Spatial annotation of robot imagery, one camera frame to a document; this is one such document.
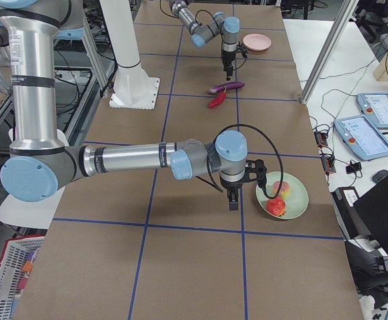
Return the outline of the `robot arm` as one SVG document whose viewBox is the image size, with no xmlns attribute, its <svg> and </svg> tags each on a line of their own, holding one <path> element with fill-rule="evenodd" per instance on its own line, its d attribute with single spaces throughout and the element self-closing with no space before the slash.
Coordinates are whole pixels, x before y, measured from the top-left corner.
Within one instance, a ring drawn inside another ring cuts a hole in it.
<svg viewBox="0 0 388 320">
<path fill-rule="evenodd" d="M 187 28 L 191 41 L 196 48 L 202 48 L 214 38 L 221 38 L 221 62 L 226 80 L 229 81 L 234 70 L 233 63 L 237 54 L 247 59 L 247 48 L 239 40 L 240 20 L 238 17 L 229 16 L 224 12 L 211 14 L 207 10 L 199 10 L 196 14 L 189 8 L 191 1 L 170 1 L 169 8 L 174 18 L 180 20 Z M 198 13 L 206 12 L 211 16 L 208 24 L 200 22 Z"/>
<path fill-rule="evenodd" d="M 209 24 L 202 25 L 188 3 L 170 1 L 171 17 L 189 30 L 196 47 L 221 36 L 223 70 L 230 80 L 236 54 L 245 54 L 245 48 L 237 41 L 238 18 L 218 11 L 211 15 Z M 115 57 L 114 73 L 101 85 L 107 88 L 116 75 L 110 106 L 154 109 L 160 79 L 149 77 L 142 67 L 129 2 L 100 1 L 100 6 Z M 64 145 L 57 133 L 54 43 L 62 31 L 67 37 L 72 31 L 84 31 L 87 18 L 82 11 L 83 1 L 0 1 L 0 22 L 9 35 L 15 119 L 10 158 L 0 171 L 2 186 L 8 194 L 27 203 L 38 202 L 74 181 L 97 173 L 170 167 L 177 180 L 196 177 L 223 192 L 213 178 L 213 173 L 218 172 L 231 211 L 238 209 L 239 190 L 245 183 L 256 182 L 266 195 L 264 162 L 247 159 L 245 136 L 230 130 L 250 127 L 263 134 L 250 125 L 224 127 L 210 143 L 189 139 L 92 147 L 81 143 L 97 108 L 83 106 L 81 110 L 76 107 L 73 116 L 77 120 L 75 123 L 70 120 L 64 131 L 75 145 Z"/>
</svg>

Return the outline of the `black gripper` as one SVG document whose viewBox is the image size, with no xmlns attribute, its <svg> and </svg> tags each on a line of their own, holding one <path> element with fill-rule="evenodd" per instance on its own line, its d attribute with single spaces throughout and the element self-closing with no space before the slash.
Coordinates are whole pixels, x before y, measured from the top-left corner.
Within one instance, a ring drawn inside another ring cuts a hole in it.
<svg viewBox="0 0 388 320">
<path fill-rule="evenodd" d="M 266 190 L 267 168 L 261 159 L 250 160 L 236 163 L 228 169 L 219 172 L 221 184 L 227 189 L 227 199 L 230 211 L 239 209 L 239 188 L 242 184 L 256 182 L 263 191 Z"/>
<path fill-rule="evenodd" d="M 236 58 L 236 54 L 240 53 L 243 58 L 247 58 L 247 47 L 240 43 L 226 43 L 221 44 L 221 62 L 223 64 L 223 70 L 226 72 L 226 80 L 230 80 L 233 76 L 233 62 Z"/>
</svg>

